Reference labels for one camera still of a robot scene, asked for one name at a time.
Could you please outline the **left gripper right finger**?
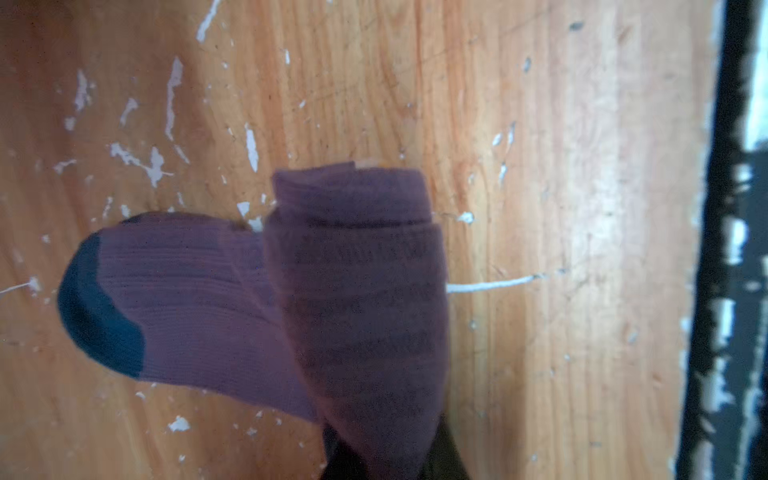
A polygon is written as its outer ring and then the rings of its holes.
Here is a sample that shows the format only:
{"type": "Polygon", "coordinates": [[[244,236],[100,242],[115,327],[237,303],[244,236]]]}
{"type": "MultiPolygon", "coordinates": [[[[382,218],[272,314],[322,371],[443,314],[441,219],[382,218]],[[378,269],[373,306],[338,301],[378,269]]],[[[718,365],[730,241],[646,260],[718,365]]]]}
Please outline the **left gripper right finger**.
{"type": "Polygon", "coordinates": [[[430,450],[422,466],[422,480],[469,480],[445,416],[441,416],[430,450]]]}

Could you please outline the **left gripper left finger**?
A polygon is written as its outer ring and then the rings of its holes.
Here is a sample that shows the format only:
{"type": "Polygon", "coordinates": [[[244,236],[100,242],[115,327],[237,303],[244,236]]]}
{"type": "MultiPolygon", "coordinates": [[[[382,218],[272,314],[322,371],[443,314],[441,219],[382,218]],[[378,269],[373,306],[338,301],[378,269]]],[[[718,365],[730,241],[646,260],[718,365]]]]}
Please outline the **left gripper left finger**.
{"type": "Polygon", "coordinates": [[[327,462],[321,480],[366,479],[364,463],[330,425],[324,426],[322,438],[327,462]]]}

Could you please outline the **purple sock with yellow cuff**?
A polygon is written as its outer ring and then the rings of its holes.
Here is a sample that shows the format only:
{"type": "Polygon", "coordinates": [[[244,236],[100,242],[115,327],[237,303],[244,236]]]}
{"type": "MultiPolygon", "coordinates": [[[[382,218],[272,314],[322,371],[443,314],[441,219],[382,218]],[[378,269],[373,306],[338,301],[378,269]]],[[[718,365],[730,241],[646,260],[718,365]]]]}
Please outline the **purple sock with yellow cuff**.
{"type": "Polygon", "coordinates": [[[59,287],[62,324],[113,371],[328,424],[366,479],[420,479],[449,360],[425,179],[342,163],[272,182],[260,230],[148,212],[91,234],[59,287]]]}

